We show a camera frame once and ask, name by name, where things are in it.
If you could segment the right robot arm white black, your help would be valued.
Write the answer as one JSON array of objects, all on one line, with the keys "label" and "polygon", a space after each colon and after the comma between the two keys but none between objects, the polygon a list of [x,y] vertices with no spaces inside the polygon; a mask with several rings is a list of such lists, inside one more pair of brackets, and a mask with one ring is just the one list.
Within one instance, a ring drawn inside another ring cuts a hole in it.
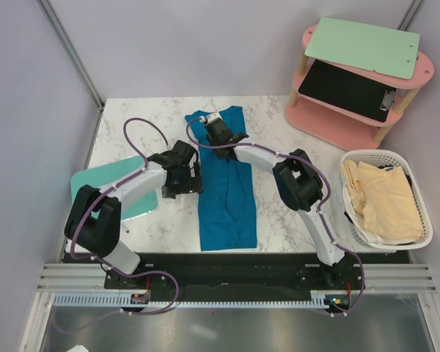
[{"label": "right robot arm white black", "polygon": [[310,234],[319,261],[325,286],[339,288],[348,279],[343,263],[346,251],[336,242],[334,229],[327,222],[323,203],[331,187],[303,150],[281,154],[254,143],[247,134],[237,133],[226,126],[220,116],[211,114],[201,119],[207,136],[208,149],[218,158],[250,164],[274,176],[282,202],[297,212]]}]

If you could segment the blue t shirt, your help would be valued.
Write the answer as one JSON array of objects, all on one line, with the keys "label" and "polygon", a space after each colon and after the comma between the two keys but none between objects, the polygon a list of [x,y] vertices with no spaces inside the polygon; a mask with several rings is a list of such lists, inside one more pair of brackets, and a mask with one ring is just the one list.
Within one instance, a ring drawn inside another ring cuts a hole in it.
[{"label": "blue t shirt", "polygon": [[199,238],[202,251],[253,249],[257,246],[257,210],[252,167],[219,159],[200,148],[203,192],[199,195]]}]

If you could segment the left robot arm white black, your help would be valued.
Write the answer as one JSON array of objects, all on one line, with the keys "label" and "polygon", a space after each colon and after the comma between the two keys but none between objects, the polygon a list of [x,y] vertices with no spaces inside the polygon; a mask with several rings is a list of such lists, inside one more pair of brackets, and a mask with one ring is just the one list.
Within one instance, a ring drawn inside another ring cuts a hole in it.
[{"label": "left robot arm white black", "polygon": [[157,189],[164,198],[172,199],[178,194],[202,193],[199,153],[194,147],[178,140],[172,149],[150,156],[146,166],[114,183],[80,187],[65,237],[120,271],[121,280],[130,288],[141,287],[146,271],[139,265],[140,256],[120,239],[122,212]]}]

